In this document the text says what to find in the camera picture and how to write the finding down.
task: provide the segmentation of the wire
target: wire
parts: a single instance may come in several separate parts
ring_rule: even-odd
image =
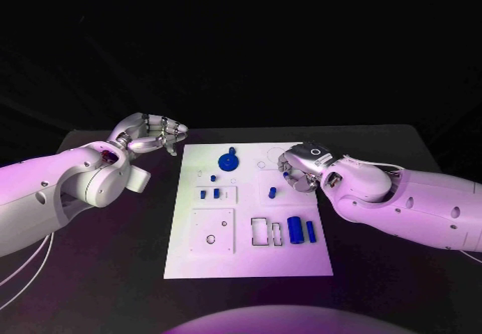
[[[48,252],[45,254],[45,258],[43,258],[43,262],[40,264],[40,268],[38,268],[38,272],[35,273],[32,279],[27,282],[27,285],[23,286],[23,289],[20,290],[20,292],[13,296],[13,298],[4,303],[4,305],[0,307],[0,311],[3,310],[3,308],[7,306],[7,304],[10,304],[10,302],[13,302],[13,300],[19,297],[20,293],[27,289],[27,286],[30,285],[30,283],[33,282],[33,279],[38,277],[38,273],[40,273],[40,270],[43,268],[43,265],[48,261],[48,255],[51,254],[51,248],[52,248],[52,242],[53,242],[53,232],[51,234],[51,243],[48,245]]]
[[[378,162],[369,162],[369,161],[362,161],[362,160],[358,160],[355,158],[352,158],[349,155],[343,154],[343,157],[352,161],[356,161],[359,162],[361,164],[368,164],[368,165],[374,165],[374,166],[388,166],[388,167],[395,167],[398,170],[404,170],[403,167],[397,166],[397,165],[391,165],[391,164],[382,164],[382,163],[378,163]]]
[[[476,257],[473,257],[470,254],[466,254],[463,251],[460,251],[472,260],[476,260],[479,263],[482,263],[482,260],[479,260]]]
[[[20,270],[23,270],[25,266],[30,263],[30,261],[33,260],[35,256],[38,255],[38,252],[40,251],[45,243],[48,242],[48,238],[49,237],[51,237],[51,235],[48,235],[45,237],[43,242],[42,242],[40,246],[38,247],[38,250],[35,251],[35,253],[29,257],[29,259],[25,261],[25,264],[20,266],[20,268],[14,271],[14,273],[0,282],[0,286],[3,286],[10,281],[10,278],[20,272]]]

